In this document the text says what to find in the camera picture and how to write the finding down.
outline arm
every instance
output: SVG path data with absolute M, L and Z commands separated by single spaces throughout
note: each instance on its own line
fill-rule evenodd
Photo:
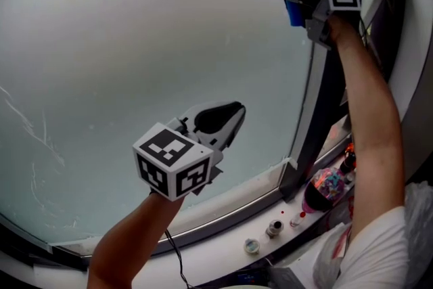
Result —
M 130 288 L 182 202 L 183 198 L 171 202 L 151 194 L 117 223 L 93 253 L 88 289 Z
M 385 80 L 354 28 L 335 16 L 329 24 L 346 79 L 357 155 L 353 240 L 374 219 L 404 205 L 400 119 Z

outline sleeve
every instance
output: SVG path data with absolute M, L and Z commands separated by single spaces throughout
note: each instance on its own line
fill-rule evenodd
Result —
M 372 221 L 350 243 L 334 289 L 402 288 L 408 269 L 405 208 Z

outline person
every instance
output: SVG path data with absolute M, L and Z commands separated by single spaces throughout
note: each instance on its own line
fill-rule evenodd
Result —
M 329 19 L 342 62 L 357 155 L 349 245 L 334 288 L 401 288 L 408 264 L 400 120 L 391 92 L 356 30 Z M 181 208 L 150 194 L 97 245 L 88 289 L 130 288 Z

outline fiducial marker cube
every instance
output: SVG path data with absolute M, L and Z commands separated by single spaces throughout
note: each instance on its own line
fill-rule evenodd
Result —
M 175 201 L 209 182 L 213 151 L 156 123 L 133 145 L 139 176 Z

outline glass window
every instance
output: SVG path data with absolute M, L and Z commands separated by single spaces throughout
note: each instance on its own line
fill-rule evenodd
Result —
M 177 231 L 278 184 L 311 54 L 282 0 L 0 0 L 0 22 L 0 213 L 36 238 L 107 232 L 149 193 L 132 144 L 202 102 L 246 121 Z

